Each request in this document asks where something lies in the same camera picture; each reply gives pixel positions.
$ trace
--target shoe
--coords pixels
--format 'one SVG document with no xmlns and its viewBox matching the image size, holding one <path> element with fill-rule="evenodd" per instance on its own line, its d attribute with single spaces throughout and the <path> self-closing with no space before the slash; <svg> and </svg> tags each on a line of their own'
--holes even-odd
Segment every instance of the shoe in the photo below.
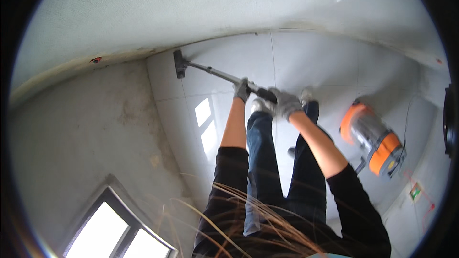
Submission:
<svg viewBox="0 0 459 258">
<path fill-rule="evenodd" d="M 295 158 L 295 147 L 289 147 L 288 150 L 287 150 L 287 154 L 291 157 L 291 158 Z"/>
<path fill-rule="evenodd" d="M 264 100 L 260 98 L 256 98 L 252 102 L 252 107 L 250 108 L 250 113 L 254 112 L 264 112 L 264 113 L 269 113 L 272 117 L 275 116 L 274 110 L 269 108 Z"/>
<path fill-rule="evenodd" d="M 314 100 L 311 88 L 306 87 L 301 91 L 301 106 L 304 107 L 308 102 Z"/>
</svg>

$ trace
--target hand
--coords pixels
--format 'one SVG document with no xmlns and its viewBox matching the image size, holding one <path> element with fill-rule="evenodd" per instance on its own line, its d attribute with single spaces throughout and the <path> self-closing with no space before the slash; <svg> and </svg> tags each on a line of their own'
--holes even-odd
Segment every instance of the hand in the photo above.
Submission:
<svg viewBox="0 0 459 258">
<path fill-rule="evenodd" d="M 233 89 L 234 89 L 234 98 L 241 98 L 244 101 L 244 104 L 247 102 L 247 99 L 249 99 L 251 90 L 249 89 L 248 85 L 248 79 L 247 78 L 242 78 L 239 84 L 234 84 Z"/>
<path fill-rule="evenodd" d="M 277 104 L 274 106 L 276 115 L 282 116 L 287 121 L 293 112 L 303 110 L 300 99 L 296 95 L 282 92 L 276 88 L 270 88 L 268 91 L 271 91 L 277 98 Z"/>
</svg>

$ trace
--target leg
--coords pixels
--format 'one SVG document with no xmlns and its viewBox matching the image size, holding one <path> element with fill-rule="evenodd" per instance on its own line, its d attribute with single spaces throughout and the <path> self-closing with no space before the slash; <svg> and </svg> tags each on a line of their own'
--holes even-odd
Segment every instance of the leg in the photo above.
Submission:
<svg viewBox="0 0 459 258">
<path fill-rule="evenodd" d="M 314 123 L 317 123 L 317 101 L 310 101 L 303 110 Z M 293 175 L 287 200 L 290 209 L 296 214 L 311 221 L 325 223 L 325 178 L 301 135 L 296 140 Z"/>
<path fill-rule="evenodd" d="M 280 187 L 279 170 L 272 136 L 271 114 L 254 112 L 247 124 L 247 144 L 249 147 L 248 201 L 254 197 L 263 204 L 280 206 L 285 202 Z M 244 235 L 260 230 L 262 217 L 246 204 Z"/>
<path fill-rule="evenodd" d="M 269 113 L 254 112 L 247 124 L 249 172 L 255 180 L 257 199 L 264 204 L 276 204 L 280 198 L 284 198 L 274 149 L 272 121 Z"/>
</svg>

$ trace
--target white tile floor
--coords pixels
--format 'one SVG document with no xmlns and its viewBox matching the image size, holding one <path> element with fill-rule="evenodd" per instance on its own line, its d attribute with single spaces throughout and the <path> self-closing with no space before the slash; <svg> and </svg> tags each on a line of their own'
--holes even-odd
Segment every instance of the white tile floor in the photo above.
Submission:
<svg viewBox="0 0 459 258">
<path fill-rule="evenodd" d="M 231 83 L 188 68 L 178 80 L 173 50 L 147 59 L 147 66 L 159 115 L 172 151 L 199 209 L 204 209 L 215 168 L 215 155 L 223 135 L 232 101 Z M 359 150 L 345 143 L 338 134 L 341 119 L 352 101 L 359 96 L 380 113 L 401 140 L 408 104 L 417 91 L 419 66 L 391 50 L 345 37 L 325 36 L 313 32 L 272 31 L 259 34 L 212 39 L 182 48 L 193 62 L 212 66 L 237 77 L 248 77 L 259 86 L 276 86 L 299 94 L 312 86 L 320 103 L 318 124 L 334 139 L 336 146 L 356 167 Z M 250 116 L 251 96 L 246 106 Z M 198 126 L 196 107 L 207 104 Z M 410 108 L 407 131 L 407 167 L 413 169 L 426 144 L 434 107 L 416 97 Z M 275 119 L 273 138 L 284 194 L 287 194 L 293 159 L 287 149 L 295 145 L 298 132 L 286 121 Z M 403 177 L 390 182 L 379 180 L 369 170 L 360 179 L 383 213 L 405 185 Z M 327 218 L 338 216 L 329 193 Z"/>
</svg>

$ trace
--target vacuum wand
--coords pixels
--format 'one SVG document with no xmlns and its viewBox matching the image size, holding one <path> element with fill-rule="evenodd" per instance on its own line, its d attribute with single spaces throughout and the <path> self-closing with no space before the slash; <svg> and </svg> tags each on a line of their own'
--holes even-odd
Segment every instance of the vacuum wand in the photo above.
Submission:
<svg viewBox="0 0 459 258">
<path fill-rule="evenodd" d="M 191 67 L 194 67 L 194 68 L 197 68 L 197 69 L 200 69 L 204 72 L 207 72 L 211 75 L 214 75 L 218 78 L 222 78 L 224 80 L 227 80 L 228 82 L 231 82 L 233 84 L 238 84 L 240 83 L 241 79 L 238 78 L 238 77 L 234 77 L 233 75 L 230 75 L 230 74 L 227 74 L 225 72 L 222 72 L 222 71 L 219 71 L 219 70 L 216 70 L 212 67 L 206 67 L 206 66 L 203 66 L 203 65 L 199 65 L 199 64 L 196 64 L 196 63 L 193 63 L 191 61 L 187 61 L 183 58 L 182 56 L 182 52 L 180 50 L 176 50 L 174 51 L 174 62 L 175 62 L 175 71 L 177 72 L 177 79 L 183 79 L 185 78 L 185 70 L 188 66 L 191 66 Z M 252 83 L 252 82 L 249 82 L 247 83 L 250 91 L 252 93 L 254 93 L 255 95 L 257 95 L 258 97 L 266 100 L 266 101 L 270 101 L 274 104 L 277 104 L 277 98 L 276 96 L 268 91 L 267 89 L 264 89 L 264 88 L 261 88 L 261 87 L 258 87 L 256 84 Z"/>
</svg>

